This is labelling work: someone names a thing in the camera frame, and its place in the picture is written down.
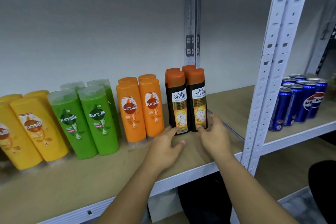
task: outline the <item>white label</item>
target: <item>white label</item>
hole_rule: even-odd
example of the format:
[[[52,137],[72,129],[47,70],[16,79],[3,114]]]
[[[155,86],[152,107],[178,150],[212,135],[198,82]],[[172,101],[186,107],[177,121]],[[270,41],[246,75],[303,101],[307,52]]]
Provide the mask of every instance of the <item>white label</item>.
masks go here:
[[[205,97],[205,86],[192,91],[193,99],[204,98],[204,97]]]
[[[173,102],[182,102],[187,100],[187,89],[171,94]]]

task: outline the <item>green shampoo bottle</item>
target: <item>green shampoo bottle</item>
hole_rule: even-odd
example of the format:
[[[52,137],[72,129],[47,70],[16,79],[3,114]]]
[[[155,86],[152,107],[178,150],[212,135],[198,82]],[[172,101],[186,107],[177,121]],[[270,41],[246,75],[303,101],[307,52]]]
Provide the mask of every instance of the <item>green shampoo bottle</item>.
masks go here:
[[[104,87],[89,86],[78,90],[78,94],[99,154],[115,153],[119,146]]]
[[[98,154],[81,103],[74,89],[50,93],[49,103],[78,159]]]
[[[94,86],[94,85],[101,85],[104,86],[107,100],[108,100],[108,105],[110,106],[111,114],[112,114],[112,119],[113,119],[113,124],[115,128],[115,132],[117,134],[117,138],[121,137],[121,130],[120,130],[120,124],[119,124],[119,118],[117,114],[117,109],[116,109],[116,104],[114,102],[113,98],[113,93],[111,89],[111,84],[108,79],[101,79],[101,80],[94,80],[94,81],[89,81],[87,82],[87,86]]]

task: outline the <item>white wall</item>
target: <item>white wall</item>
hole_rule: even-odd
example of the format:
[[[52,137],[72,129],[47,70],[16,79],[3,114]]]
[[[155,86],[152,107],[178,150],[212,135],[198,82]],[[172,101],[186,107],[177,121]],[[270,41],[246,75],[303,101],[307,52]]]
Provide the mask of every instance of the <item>white wall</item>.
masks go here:
[[[285,75],[305,73],[327,0],[306,0]],[[207,93],[254,85],[271,0],[202,0],[199,66]]]
[[[0,0],[0,96],[184,65],[184,0]]]

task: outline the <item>blue pepsi can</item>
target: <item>blue pepsi can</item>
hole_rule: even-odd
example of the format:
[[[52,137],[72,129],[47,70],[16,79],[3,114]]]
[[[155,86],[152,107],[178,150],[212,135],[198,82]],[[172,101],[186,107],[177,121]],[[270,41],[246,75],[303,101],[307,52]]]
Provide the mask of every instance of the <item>blue pepsi can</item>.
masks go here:
[[[296,79],[291,77],[284,77],[282,78],[281,86],[283,86],[284,83],[296,83]]]
[[[307,78],[302,74],[291,74],[289,77],[296,79],[297,81],[306,81]]]
[[[312,106],[315,92],[316,92],[316,82],[311,81],[296,81],[296,83],[303,86],[302,101],[300,103],[297,115],[294,119],[296,122],[305,122],[308,112]]]
[[[319,110],[320,104],[326,93],[328,87],[328,81],[320,78],[309,78],[308,81],[317,83],[316,93],[314,95],[313,102],[307,115],[307,118],[315,118],[317,111]]]
[[[300,103],[302,101],[303,86],[296,83],[284,83],[283,86],[292,89],[292,97],[289,101],[285,120],[283,121],[283,125],[288,127],[293,125],[296,113],[300,107]]]
[[[271,117],[268,129],[272,131],[280,131],[284,122],[284,117],[291,100],[292,90],[287,87],[280,86],[278,98]]]

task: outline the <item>person's right hand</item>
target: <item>person's right hand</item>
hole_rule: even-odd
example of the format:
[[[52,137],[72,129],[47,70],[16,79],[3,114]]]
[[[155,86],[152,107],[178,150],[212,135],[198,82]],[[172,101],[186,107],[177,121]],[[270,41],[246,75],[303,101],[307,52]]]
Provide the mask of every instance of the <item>person's right hand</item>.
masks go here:
[[[197,126],[204,148],[211,154],[214,160],[222,157],[232,157],[233,153],[227,128],[224,127],[217,116],[210,114],[208,118],[213,119],[213,125],[209,131],[206,131],[201,125]]]

